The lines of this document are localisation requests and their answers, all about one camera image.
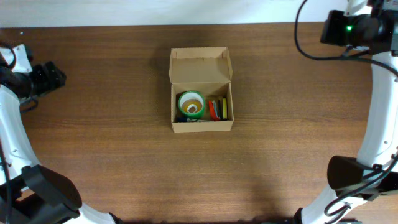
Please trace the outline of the cardboard box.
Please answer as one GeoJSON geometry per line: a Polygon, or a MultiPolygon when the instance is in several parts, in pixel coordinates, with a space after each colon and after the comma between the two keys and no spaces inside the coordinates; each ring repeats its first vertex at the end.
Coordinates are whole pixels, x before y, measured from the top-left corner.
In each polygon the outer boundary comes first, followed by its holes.
{"type": "Polygon", "coordinates": [[[170,53],[169,78],[171,83],[171,125],[175,133],[229,131],[234,122],[231,80],[233,69],[227,47],[174,48],[170,53]],[[184,116],[178,99],[186,91],[198,91],[205,98],[208,123],[178,123],[184,116]],[[228,119],[222,120],[222,99],[228,103],[228,119]],[[219,121],[211,118],[208,101],[215,100],[219,121]]]}

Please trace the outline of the blue white marker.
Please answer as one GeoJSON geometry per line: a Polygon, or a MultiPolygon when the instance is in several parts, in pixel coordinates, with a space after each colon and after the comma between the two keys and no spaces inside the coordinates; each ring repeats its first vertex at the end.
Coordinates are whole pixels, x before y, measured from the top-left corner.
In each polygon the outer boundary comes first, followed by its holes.
{"type": "Polygon", "coordinates": [[[210,120],[204,119],[196,119],[196,118],[186,118],[186,117],[177,117],[176,122],[178,123],[208,123],[210,120]]]}

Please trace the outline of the small yellow tape roll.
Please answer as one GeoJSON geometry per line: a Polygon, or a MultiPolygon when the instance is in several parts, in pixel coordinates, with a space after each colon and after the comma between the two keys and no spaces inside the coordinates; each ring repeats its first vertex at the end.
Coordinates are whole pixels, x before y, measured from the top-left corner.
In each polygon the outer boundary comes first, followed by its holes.
{"type": "Polygon", "coordinates": [[[187,114],[195,114],[201,111],[203,105],[198,99],[188,99],[182,103],[181,108],[187,114]]]}

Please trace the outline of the green tape roll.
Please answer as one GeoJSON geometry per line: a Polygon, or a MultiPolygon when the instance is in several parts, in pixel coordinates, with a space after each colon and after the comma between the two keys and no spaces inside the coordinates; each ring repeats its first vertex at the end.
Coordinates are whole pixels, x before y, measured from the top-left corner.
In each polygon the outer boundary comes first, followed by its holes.
{"type": "Polygon", "coordinates": [[[180,112],[186,116],[187,118],[196,118],[196,119],[200,119],[204,116],[205,114],[205,98],[204,96],[198,92],[198,91],[186,91],[184,92],[180,98],[178,99],[178,108],[180,110],[180,112]],[[195,114],[187,114],[185,112],[182,111],[181,105],[184,101],[188,100],[188,99],[198,99],[199,101],[201,101],[203,108],[201,109],[201,111],[199,111],[198,113],[195,114]]]}

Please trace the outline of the yellow highlighter pen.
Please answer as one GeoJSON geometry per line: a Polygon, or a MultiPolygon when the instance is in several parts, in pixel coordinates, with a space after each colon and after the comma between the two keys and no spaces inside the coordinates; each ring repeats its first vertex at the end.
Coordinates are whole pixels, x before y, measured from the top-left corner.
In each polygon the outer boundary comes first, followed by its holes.
{"type": "Polygon", "coordinates": [[[222,99],[222,120],[227,120],[228,119],[228,103],[227,99],[223,98],[222,99]]]}

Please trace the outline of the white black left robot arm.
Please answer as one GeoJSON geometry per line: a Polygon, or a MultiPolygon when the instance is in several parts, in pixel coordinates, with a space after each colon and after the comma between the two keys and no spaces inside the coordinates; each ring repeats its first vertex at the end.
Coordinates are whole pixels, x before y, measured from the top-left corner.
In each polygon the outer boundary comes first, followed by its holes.
{"type": "Polygon", "coordinates": [[[73,182],[35,155],[21,116],[67,77],[53,62],[32,60],[24,44],[1,43],[1,223],[122,223],[83,203],[73,182]]]}

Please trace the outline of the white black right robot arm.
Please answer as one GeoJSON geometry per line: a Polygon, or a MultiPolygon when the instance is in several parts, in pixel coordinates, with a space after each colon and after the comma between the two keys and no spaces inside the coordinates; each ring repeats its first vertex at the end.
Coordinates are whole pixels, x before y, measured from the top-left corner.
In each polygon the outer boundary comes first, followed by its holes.
{"type": "Polygon", "coordinates": [[[324,23],[323,44],[345,47],[334,60],[371,65],[373,90],[357,157],[333,156],[328,183],[294,223],[339,223],[354,208],[397,193],[397,1],[349,0],[324,23]]]}

